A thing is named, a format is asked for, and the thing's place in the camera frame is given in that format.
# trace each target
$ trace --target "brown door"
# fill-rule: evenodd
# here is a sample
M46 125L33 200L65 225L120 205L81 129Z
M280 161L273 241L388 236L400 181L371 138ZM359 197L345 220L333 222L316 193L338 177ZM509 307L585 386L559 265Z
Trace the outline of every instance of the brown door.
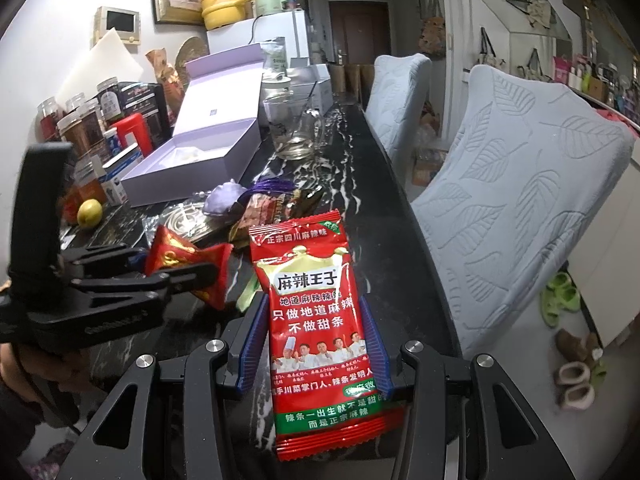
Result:
M335 52L347 63L373 64L391 54L389 10L383 2L329 2Z

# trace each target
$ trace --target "black marble countertop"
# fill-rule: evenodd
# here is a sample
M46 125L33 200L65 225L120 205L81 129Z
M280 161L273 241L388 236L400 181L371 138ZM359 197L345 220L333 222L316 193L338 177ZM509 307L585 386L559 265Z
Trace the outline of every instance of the black marble countertop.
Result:
M329 145L322 153L313 159L282 161L276 158L271 139L266 137L240 183L250 186L263 177L288 176L299 186L323 187L325 193L316 212L338 208L344 213L358 293L368 294L385 343L398 343L387 351L396 366L394 386L402 396L406 384L413 382L413 371L402 366L400 345L417 339L442 354L456 356L460 352L458 340L411 206L362 109L341 101L329 111L326 122ZM142 220L163 208L163 204L115 208L96 232L78 234L70 247L115 242L144 246ZM227 303L239 297L252 274L248 252L234 253L229 263ZM175 296L167 308L163 326L93 348L92 378L109 390L141 354L154 354L159 360L186 355L220 336L234 312L232 305L227 307L227 313L220 314L191 294ZM279 463L271 453L275 428L267 346L253 389L241 402L226 404L228 426L245 477L295 478L300 461ZM394 456L398 445L399 435L393 434L372 445L326 454L324 459ZM319 466L318 460L310 462Z

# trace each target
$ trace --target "red bottle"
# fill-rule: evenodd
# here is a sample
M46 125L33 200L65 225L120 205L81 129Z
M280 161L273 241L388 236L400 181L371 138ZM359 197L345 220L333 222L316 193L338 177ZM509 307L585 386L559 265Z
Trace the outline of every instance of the red bottle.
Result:
M149 155L154 150L149 136L149 129L142 118L142 114L133 114L119 120L112 128L117 128L118 138L123 146L130 146L134 142L138 143L143 156Z

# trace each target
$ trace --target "yellow pot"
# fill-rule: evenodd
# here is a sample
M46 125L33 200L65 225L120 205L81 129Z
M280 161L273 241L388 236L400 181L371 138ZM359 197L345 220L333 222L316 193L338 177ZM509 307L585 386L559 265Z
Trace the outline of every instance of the yellow pot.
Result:
M250 0L202 0L202 17L207 30L245 19L244 4Z

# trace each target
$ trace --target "glass cup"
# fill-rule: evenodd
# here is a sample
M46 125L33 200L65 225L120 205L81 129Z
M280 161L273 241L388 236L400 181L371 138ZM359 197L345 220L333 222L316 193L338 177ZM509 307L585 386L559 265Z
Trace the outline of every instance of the glass cup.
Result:
M300 160L324 145L324 118L307 102L307 97L287 94L265 99L264 111L279 158Z

